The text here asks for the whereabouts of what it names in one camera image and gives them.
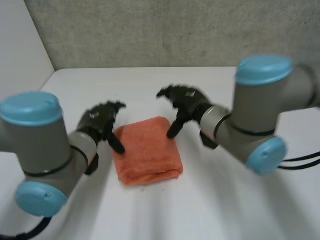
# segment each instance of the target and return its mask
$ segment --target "white wall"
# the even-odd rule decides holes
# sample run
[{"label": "white wall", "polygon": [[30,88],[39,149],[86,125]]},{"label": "white wall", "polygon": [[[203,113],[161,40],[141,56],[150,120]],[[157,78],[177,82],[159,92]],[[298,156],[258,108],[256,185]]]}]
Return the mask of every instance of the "white wall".
[{"label": "white wall", "polygon": [[23,0],[0,0],[0,102],[40,90],[54,73]]}]

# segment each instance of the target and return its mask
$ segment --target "black cable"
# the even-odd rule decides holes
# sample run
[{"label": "black cable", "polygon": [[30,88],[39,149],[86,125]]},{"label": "black cable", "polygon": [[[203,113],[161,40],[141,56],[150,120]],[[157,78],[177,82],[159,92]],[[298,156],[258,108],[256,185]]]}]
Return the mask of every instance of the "black cable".
[{"label": "black cable", "polygon": [[52,217],[45,217],[38,226],[28,233],[22,233],[17,236],[5,236],[0,234],[0,240],[29,240],[42,233],[51,222]]},{"label": "black cable", "polygon": [[301,166],[279,166],[279,169],[283,169],[283,170],[303,170],[303,169],[308,169],[308,168],[312,168],[314,166],[317,166],[320,164],[320,159],[310,162],[308,164],[305,165],[301,165]]},{"label": "black cable", "polygon": [[303,160],[308,160],[308,159],[314,159],[316,157],[320,157],[320,151],[307,155],[307,156],[302,156],[302,157],[298,157],[298,158],[292,158],[292,159],[287,159],[284,160],[284,162],[298,162],[298,161],[303,161]]}]

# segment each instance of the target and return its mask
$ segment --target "robot wrist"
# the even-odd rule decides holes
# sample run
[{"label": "robot wrist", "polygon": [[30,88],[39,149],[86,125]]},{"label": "robot wrist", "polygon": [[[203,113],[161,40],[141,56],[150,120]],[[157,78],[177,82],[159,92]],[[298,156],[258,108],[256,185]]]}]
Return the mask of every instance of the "robot wrist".
[{"label": "robot wrist", "polygon": [[210,103],[201,103],[192,114],[192,120],[196,121],[200,125],[202,117],[204,116],[206,111],[212,106],[214,105]]}]

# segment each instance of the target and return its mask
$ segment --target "gray wall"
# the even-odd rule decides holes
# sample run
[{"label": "gray wall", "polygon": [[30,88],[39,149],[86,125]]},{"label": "gray wall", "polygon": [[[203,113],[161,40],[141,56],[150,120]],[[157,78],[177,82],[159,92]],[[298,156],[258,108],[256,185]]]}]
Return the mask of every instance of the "gray wall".
[{"label": "gray wall", "polygon": [[25,0],[56,70],[320,60],[320,0]]}]

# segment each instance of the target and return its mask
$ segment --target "folded towel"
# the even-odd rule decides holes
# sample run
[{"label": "folded towel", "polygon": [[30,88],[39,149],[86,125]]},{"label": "folded towel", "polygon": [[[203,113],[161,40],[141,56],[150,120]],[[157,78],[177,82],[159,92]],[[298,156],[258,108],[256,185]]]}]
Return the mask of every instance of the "folded towel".
[{"label": "folded towel", "polygon": [[183,173],[176,141],[167,138],[169,128],[166,118],[155,117],[114,132],[125,148],[125,154],[113,152],[118,177],[125,185],[155,183]]}]

